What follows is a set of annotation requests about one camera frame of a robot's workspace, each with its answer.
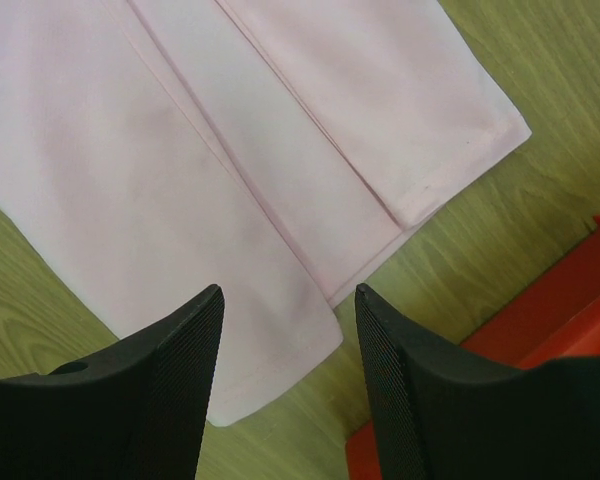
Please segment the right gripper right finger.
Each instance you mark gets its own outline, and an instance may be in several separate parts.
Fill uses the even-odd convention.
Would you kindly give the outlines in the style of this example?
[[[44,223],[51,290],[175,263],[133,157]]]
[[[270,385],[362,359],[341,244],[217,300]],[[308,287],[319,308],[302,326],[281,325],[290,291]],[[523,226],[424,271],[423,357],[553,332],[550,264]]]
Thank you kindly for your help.
[[[355,291],[386,479],[600,479],[600,356],[531,369],[474,354]]]

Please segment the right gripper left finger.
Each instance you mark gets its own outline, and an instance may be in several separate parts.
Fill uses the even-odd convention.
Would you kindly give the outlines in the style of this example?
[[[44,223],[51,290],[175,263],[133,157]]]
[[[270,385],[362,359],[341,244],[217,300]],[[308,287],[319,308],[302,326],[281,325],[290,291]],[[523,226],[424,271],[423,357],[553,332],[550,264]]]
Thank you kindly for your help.
[[[0,479],[192,479],[225,310],[211,285],[48,374],[0,380]]]

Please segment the light pink t-shirt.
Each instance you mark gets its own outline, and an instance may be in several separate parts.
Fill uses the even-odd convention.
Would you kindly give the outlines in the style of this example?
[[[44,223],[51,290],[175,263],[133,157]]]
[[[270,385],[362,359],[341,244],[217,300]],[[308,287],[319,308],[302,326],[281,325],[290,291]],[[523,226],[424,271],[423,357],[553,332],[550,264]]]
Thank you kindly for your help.
[[[216,426],[530,134],[436,1],[0,1],[0,209],[119,337],[222,287]]]

